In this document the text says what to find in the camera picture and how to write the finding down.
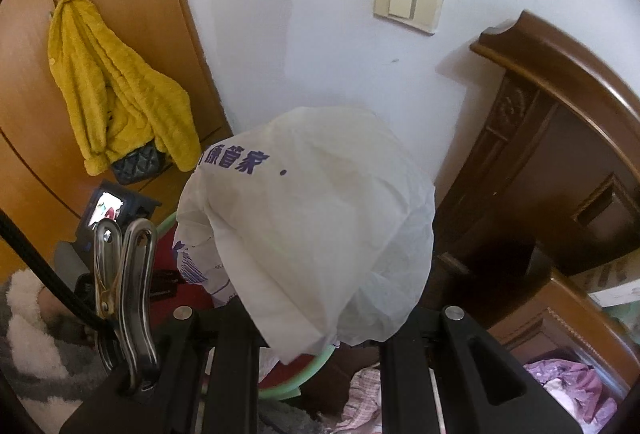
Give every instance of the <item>purple cloth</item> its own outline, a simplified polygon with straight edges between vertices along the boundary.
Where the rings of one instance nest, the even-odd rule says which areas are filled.
[[[595,418],[603,426],[617,410],[613,398],[605,398],[602,382],[595,369],[560,358],[526,364],[525,369],[540,384],[559,378],[569,397],[577,404],[577,420],[591,423]]]

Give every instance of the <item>silver screw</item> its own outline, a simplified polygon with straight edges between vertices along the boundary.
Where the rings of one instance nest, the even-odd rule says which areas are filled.
[[[444,310],[444,315],[451,320],[460,320],[465,316],[465,312],[459,306],[449,306]]]
[[[174,309],[174,318],[178,320],[187,320],[191,314],[193,310],[189,306],[178,306]]]

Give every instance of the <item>wooden wardrobe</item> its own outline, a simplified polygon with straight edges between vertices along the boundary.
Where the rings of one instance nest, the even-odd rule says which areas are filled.
[[[189,93],[203,147],[230,136],[186,0],[91,0],[117,36],[152,68]],[[49,72],[47,33],[58,0],[0,3],[0,208],[46,258],[59,240],[72,240],[105,172],[89,176]],[[129,186],[157,199],[160,222],[176,208],[190,173],[171,167]],[[0,243],[0,281],[22,267]]]

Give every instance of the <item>white wall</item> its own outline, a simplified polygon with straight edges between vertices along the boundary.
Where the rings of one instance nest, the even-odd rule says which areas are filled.
[[[297,106],[372,109],[436,181],[462,166],[502,70],[468,50],[523,8],[585,43],[640,92],[638,0],[445,0],[432,37],[372,16],[373,0],[189,0],[235,132]]]

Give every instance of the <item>black cable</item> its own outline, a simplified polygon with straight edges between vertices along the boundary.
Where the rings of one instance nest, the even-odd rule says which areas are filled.
[[[49,288],[52,294],[55,295],[71,313],[90,328],[113,336],[113,329],[110,324],[98,317],[76,297],[2,209],[0,209],[0,237],[14,249],[14,252],[31,268],[31,271],[36,274],[37,278]]]

